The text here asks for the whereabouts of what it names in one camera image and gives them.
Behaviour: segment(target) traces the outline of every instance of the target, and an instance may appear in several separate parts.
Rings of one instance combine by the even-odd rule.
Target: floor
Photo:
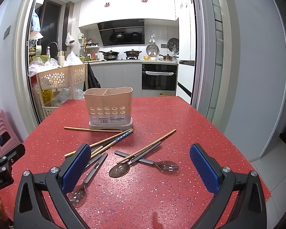
[[[286,212],[286,145],[275,133],[260,160],[251,163],[272,192],[266,202],[267,228],[273,229]]]

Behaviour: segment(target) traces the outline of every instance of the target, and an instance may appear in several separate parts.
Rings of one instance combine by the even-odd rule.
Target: blue plastic package
[[[40,32],[40,23],[39,23],[39,17],[38,15],[34,12],[32,15],[32,31],[33,32]]]

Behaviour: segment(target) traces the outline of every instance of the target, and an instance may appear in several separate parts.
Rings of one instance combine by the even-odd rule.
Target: metal bolt
[[[229,173],[231,171],[231,169],[228,166],[223,167],[222,170],[225,173]]]
[[[24,175],[25,177],[27,177],[29,174],[30,174],[30,171],[29,171],[29,170],[26,170],[26,171],[23,173],[23,175]]]
[[[52,173],[56,173],[58,171],[58,167],[53,167],[52,169],[51,169],[51,172]]]
[[[251,171],[251,175],[256,177],[257,176],[257,172],[255,170]]]

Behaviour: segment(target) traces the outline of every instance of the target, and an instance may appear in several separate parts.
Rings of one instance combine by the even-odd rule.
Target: stove burner
[[[127,56],[126,59],[127,60],[138,60],[139,56]]]

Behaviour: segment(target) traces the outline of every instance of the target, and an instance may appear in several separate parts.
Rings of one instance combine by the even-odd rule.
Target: speckled tabletop
[[[234,172],[248,173],[253,169],[220,131],[179,97],[133,98],[132,117],[134,132],[107,151],[109,156],[87,188],[86,203],[77,209],[90,228],[190,228],[213,197],[190,160],[189,149],[194,143],[200,143],[221,166],[229,166]],[[26,153],[13,165],[15,182],[1,191],[11,218],[19,180],[25,170],[47,172],[53,166],[60,166],[63,155],[82,143],[91,144],[114,135],[64,130],[64,126],[88,128],[88,123],[85,101],[68,100],[25,140]],[[171,175],[136,164],[121,178],[109,177],[109,170],[121,159],[114,151],[130,154],[174,128],[177,131],[148,159],[174,161],[180,165],[177,173]],[[264,184],[263,188],[267,199],[270,191]],[[218,226],[227,220],[236,196],[234,192]],[[63,225],[47,193],[45,198],[54,220]]]

